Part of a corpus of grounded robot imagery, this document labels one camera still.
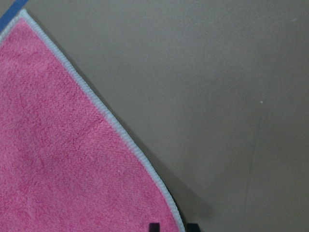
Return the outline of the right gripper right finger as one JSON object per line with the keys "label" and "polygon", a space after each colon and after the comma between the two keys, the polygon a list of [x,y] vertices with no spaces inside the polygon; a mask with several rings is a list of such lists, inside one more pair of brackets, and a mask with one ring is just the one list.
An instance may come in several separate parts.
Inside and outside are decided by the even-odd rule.
{"label": "right gripper right finger", "polygon": [[197,223],[188,223],[187,232],[200,232],[200,227]]}

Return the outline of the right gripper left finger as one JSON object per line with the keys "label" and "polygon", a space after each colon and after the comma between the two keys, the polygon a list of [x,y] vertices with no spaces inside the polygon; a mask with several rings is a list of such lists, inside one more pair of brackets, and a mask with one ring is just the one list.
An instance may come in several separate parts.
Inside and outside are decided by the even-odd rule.
{"label": "right gripper left finger", "polygon": [[160,223],[152,222],[149,224],[149,232],[160,232]]}

